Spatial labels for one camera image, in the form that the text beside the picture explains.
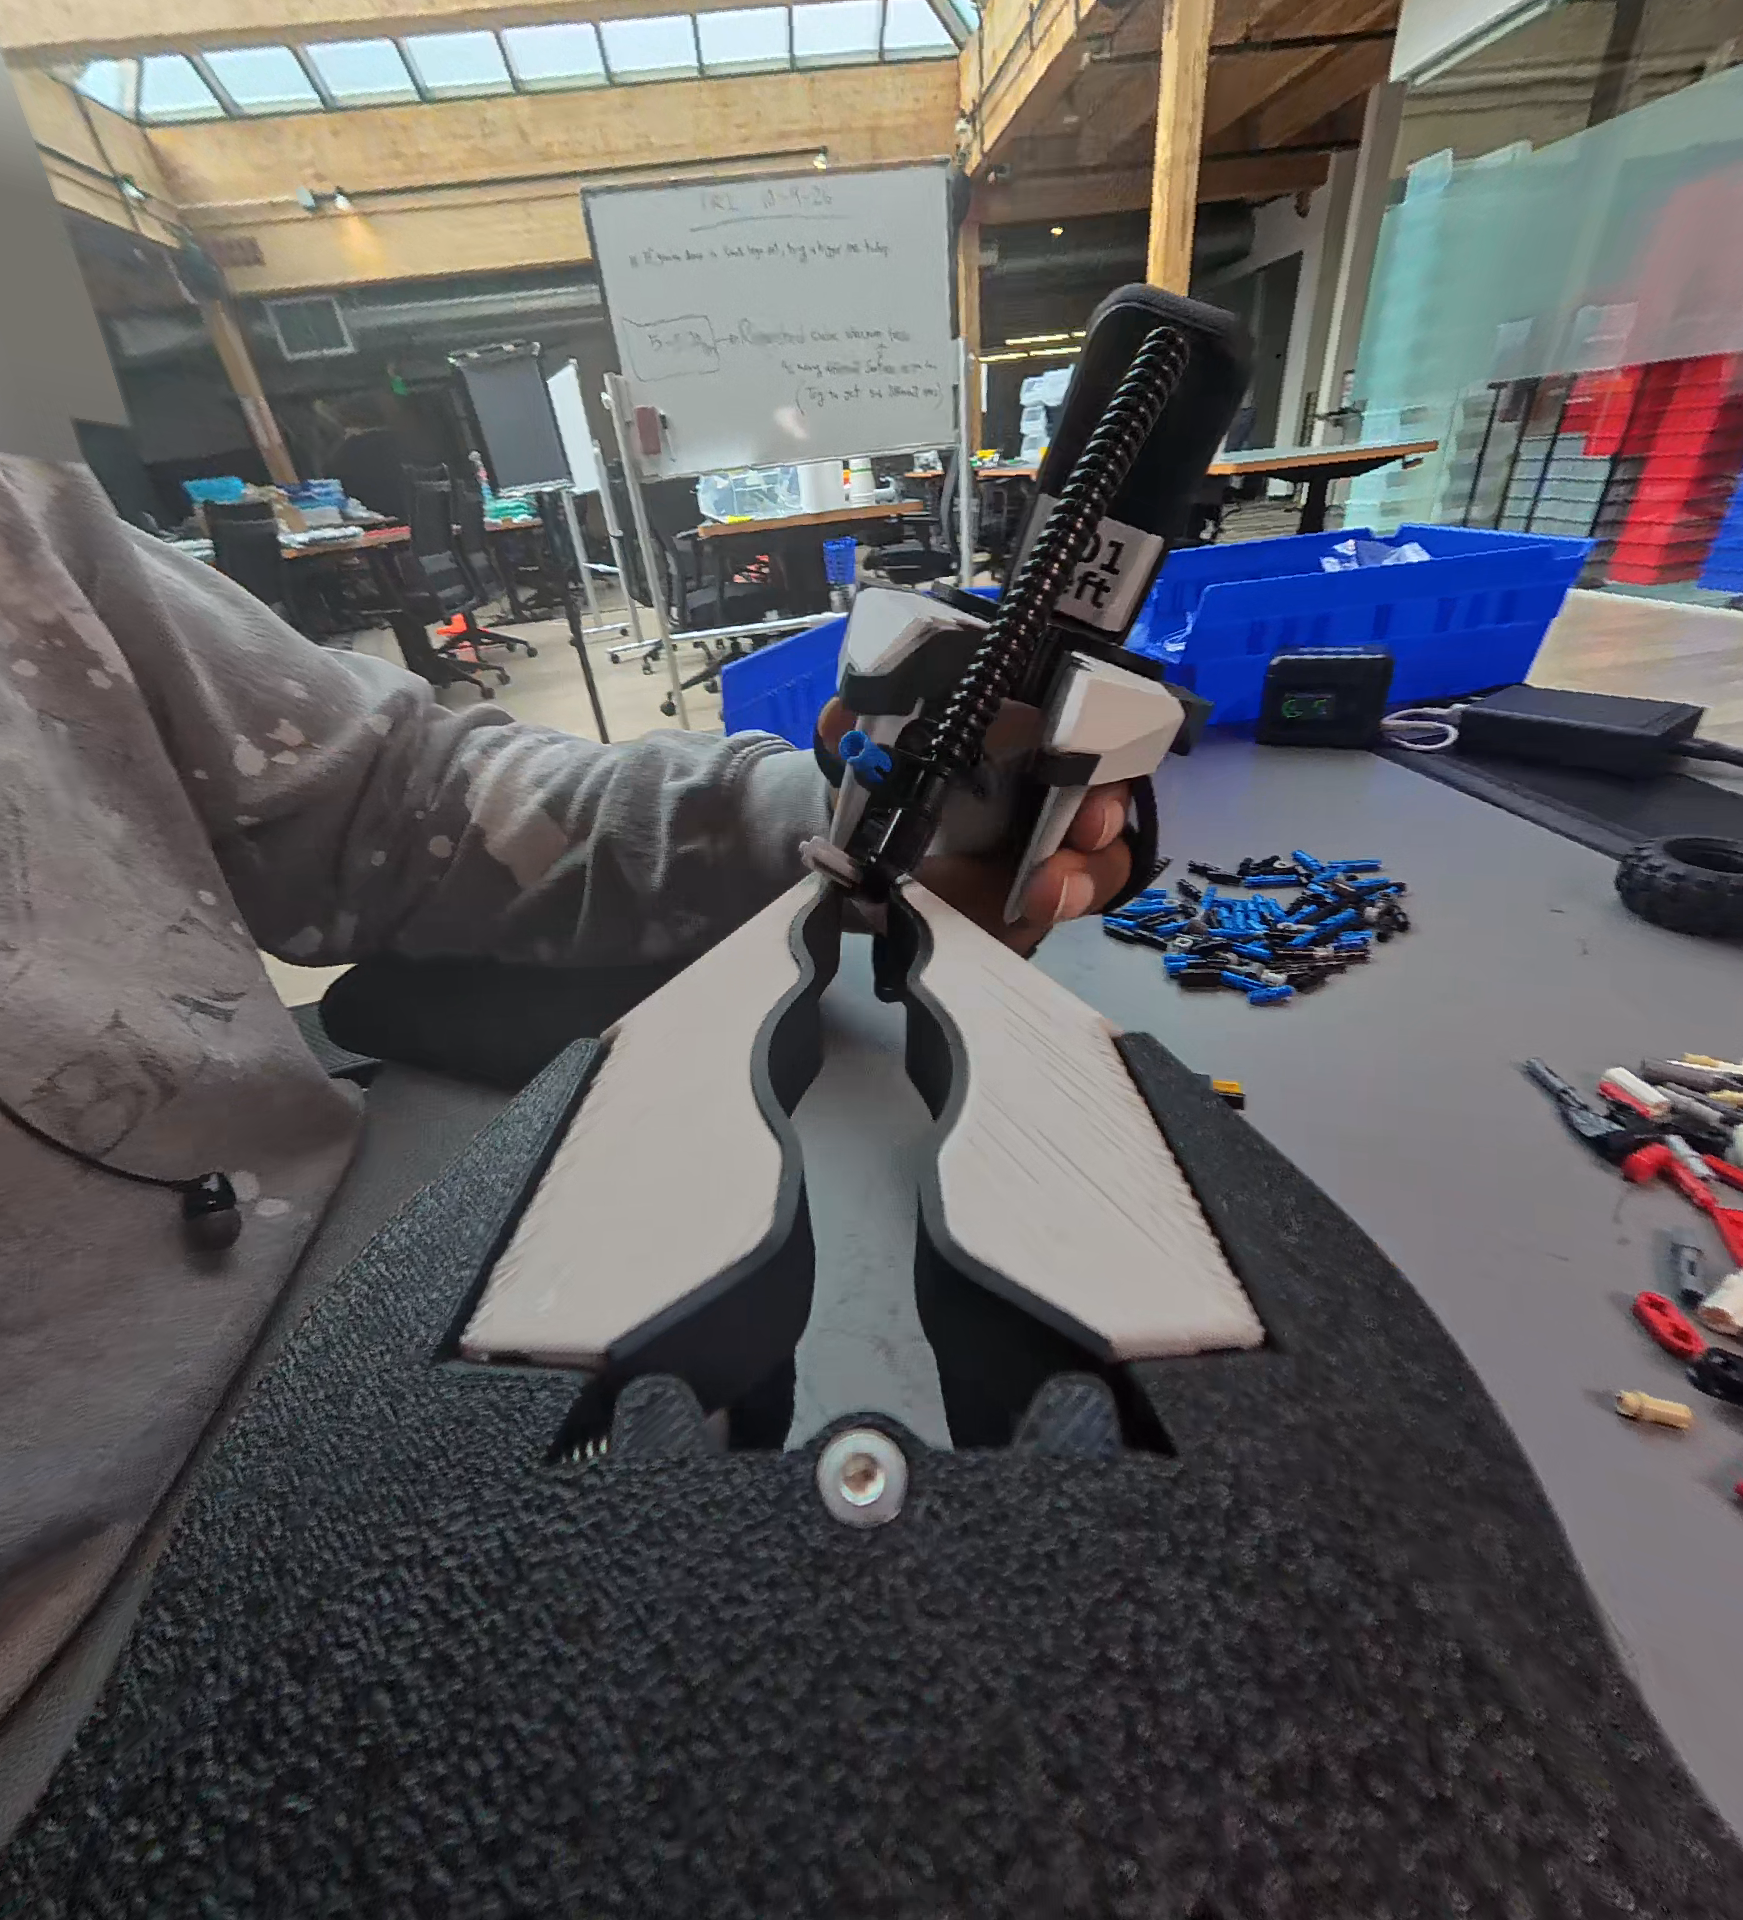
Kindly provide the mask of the large blue storage bin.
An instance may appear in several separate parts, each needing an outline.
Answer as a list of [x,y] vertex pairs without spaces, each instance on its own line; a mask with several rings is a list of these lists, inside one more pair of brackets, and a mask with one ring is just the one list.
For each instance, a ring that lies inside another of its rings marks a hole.
[[[1435,559],[1322,572],[1317,559],[1347,536],[1418,540]],[[1258,717],[1268,660],[1289,648],[1387,648],[1394,702],[1429,705],[1521,685],[1593,551],[1444,525],[1183,546],[1165,559],[1128,643],[1208,699],[1221,727]]]

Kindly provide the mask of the person's left hand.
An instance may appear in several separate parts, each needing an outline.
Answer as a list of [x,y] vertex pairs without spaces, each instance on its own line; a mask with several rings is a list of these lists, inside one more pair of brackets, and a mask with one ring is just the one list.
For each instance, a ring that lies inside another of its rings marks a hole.
[[1018,866],[1010,851],[931,855],[916,878],[993,940],[1029,958],[1055,928],[1097,916],[1125,889],[1132,873],[1131,817],[1128,781],[1093,787],[1062,844],[1024,879],[1016,910],[1009,910]]

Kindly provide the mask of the black panel on tripod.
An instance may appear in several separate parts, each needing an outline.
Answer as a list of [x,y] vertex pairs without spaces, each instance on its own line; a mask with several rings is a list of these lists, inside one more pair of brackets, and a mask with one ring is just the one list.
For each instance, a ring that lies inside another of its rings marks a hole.
[[497,494],[531,497],[535,503],[552,593],[568,622],[596,736],[611,744],[588,651],[585,613],[594,611],[594,593],[575,518],[575,472],[550,399],[542,349],[535,341],[491,343],[452,352],[448,364]]

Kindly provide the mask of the black rubber toy tyre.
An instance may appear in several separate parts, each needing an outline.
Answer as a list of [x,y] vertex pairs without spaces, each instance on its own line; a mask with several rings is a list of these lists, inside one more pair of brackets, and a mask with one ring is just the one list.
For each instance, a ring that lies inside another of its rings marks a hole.
[[1639,844],[1619,864],[1615,891],[1661,931],[1743,946],[1743,842],[1679,834]]

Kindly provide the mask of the long wooden table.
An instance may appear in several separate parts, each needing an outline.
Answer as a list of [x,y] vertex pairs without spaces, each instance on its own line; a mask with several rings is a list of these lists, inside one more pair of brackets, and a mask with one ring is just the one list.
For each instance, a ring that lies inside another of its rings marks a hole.
[[1226,452],[1211,460],[1210,477],[1228,483],[1262,477],[1299,486],[1304,497],[1297,534],[1304,538],[1323,532],[1328,491],[1334,483],[1359,479],[1396,464],[1419,463],[1432,456],[1438,447],[1440,441],[1436,439],[1418,439],[1351,443],[1323,448]]

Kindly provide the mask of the black desk mat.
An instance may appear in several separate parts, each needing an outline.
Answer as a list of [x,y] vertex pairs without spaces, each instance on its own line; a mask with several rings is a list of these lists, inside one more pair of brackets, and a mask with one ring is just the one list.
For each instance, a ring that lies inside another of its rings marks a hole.
[[1743,844],[1743,786],[1661,774],[1628,779],[1503,757],[1381,750],[1386,762],[1617,859],[1644,842],[1712,836]]

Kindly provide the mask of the black office chair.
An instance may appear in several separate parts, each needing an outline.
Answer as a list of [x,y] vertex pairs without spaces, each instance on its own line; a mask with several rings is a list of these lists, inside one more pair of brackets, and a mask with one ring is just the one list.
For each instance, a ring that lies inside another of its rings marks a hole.
[[535,658],[523,637],[491,629],[481,576],[459,538],[456,494],[448,469],[403,469],[408,540],[393,557],[397,605],[392,632],[403,664],[433,690],[473,688],[492,702],[511,685],[500,653]]

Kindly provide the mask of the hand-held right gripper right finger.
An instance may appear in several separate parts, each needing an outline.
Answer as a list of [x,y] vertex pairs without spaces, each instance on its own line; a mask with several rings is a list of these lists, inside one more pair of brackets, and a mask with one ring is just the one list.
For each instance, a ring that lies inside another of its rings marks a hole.
[[891,928],[912,939],[905,1067],[932,1113],[932,1247],[1098,1360],[1262,1348],[1121,1028],[918,884]]

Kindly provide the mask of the person's left forearm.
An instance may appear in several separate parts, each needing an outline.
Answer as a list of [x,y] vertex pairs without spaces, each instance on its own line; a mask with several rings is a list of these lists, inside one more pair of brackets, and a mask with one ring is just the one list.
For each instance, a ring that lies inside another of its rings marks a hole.
[[240,719],[199,804],[277,958],[683,963],[783,895],[830,823],[817,759],[772,736],[605,746],[448,711],[370,660],[318,670],[307,693],[298,744],[266,751]]

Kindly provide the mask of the whiteboard on stand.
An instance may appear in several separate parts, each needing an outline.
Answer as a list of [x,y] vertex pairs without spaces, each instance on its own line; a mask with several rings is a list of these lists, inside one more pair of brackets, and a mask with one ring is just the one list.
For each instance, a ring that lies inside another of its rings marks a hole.
[[875,503],[874,463],[950,452],[972,486],[972,349],[955,302],[949,159],[801,167],[587,188],[593,264],[616,354],[605,377],[669,714],[691,727],[677,648],[794,634],[824,616],[691,632],[669,608],[671,540],[647,493],[753,469],[856,483],[795,513]]

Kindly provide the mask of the person's grey hoodie torso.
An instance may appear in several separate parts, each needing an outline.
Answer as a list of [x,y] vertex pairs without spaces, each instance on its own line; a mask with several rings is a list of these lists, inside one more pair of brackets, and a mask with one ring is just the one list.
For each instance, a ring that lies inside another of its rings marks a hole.
[[0,1093],[180,1204],[0,1121],[0,1724],[76,1637],[240,1373],[355,1136],[284,1012],[199,804],[240,719],[298,744],[338,663],[90,479],[0,456]]

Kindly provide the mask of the pile of blue black pins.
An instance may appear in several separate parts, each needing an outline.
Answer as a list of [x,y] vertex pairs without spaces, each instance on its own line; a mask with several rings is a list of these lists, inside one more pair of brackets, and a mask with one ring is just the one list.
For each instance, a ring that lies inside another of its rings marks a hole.
[[1268,1009],[1363,971],[1412,933],[1412,898],[1375,857],[1286,851],[1232,866],[1157,857],[1098,925],[1113,944],[1153,957],[1170,991]]

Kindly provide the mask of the grey desk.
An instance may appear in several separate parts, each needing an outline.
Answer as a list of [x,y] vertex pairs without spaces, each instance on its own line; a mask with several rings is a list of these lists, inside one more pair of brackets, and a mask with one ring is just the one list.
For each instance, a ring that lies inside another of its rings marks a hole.
[[575,1069],[386,1069],[329,1306],[127,1619],[0,1755],[0,1916],[1743,1916],[1743,1416],[1624,1294],[1686,1212],[1521,1076],[1743,1047],[1743,954],[1366,759],[1210,747],[1178,851],[1387,854],[1416,934],[1283,1017],[1076,931],[1269,1356],[1141,1371],[1162,1452],[562,1462],[566,1380],[434,1360]]

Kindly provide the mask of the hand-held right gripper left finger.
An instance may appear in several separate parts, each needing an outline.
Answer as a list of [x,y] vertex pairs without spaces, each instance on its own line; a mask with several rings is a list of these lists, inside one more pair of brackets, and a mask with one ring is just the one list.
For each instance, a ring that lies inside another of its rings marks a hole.
[[815,878],[623,1017],[459,1349],[548,1369],[777,1369],[815,1251],[792,1117],[822,1064],[839,898]]

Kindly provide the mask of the black power adapter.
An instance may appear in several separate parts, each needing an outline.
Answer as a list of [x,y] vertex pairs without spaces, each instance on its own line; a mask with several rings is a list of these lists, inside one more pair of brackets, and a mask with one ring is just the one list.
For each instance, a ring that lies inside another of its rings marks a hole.
[[1698,741],[1704,719],[1689,703],[1510,685],[1462,705],[1452,751],[1647,779]]

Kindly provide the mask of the stack of red blue bins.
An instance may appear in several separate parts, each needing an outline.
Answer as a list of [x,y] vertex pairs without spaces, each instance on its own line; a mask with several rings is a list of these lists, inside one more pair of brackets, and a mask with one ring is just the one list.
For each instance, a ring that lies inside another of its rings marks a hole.
[[1743,608],[1743,352],[1503,375],[1448,450],[1442,520],[1586,540],[1589,584]]

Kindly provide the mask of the black charger with display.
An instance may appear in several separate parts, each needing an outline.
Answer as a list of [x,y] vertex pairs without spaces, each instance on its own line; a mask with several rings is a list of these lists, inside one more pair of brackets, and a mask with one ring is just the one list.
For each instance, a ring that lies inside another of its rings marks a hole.
[[1386,738],[1396,660],[1383,647],[1302,647],[1273,654],[1256,744],[1369,751]]

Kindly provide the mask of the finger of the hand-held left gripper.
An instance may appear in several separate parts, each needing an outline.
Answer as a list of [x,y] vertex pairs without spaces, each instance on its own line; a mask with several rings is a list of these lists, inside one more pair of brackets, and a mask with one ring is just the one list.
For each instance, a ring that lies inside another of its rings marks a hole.
[[1178,693],[1097,654],[1064,654],[1024,786],[1035,797],[1003,920],[1022,918],[1035,871],[1062,846],[1093,787],[1154,776],[1186,725]]
[[861,589],[843,629],[836,699],[830,879],[894,889],[924,864],[961,776],[937,738],[972,658],[972,618],[909,589]]

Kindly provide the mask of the cluttered wooden desk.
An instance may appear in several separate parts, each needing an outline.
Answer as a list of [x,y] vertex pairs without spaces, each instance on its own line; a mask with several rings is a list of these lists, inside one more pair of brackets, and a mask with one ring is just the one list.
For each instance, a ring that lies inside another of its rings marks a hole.
[[313,639],[386,627],[403,607],[400,557],[410,530],[318,479],[259,486],[236,477],[188,479],[188,538],[209,562]]

